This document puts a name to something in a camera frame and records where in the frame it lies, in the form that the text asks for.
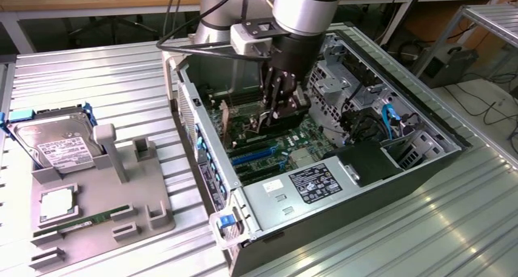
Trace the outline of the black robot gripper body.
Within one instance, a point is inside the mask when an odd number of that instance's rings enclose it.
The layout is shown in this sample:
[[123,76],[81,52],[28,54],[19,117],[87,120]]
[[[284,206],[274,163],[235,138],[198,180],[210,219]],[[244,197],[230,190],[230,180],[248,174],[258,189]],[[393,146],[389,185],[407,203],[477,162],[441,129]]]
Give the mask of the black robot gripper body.
[[303,78],[316,61],[324,34],[302,36],[290,34],[272,38],[268,67]]

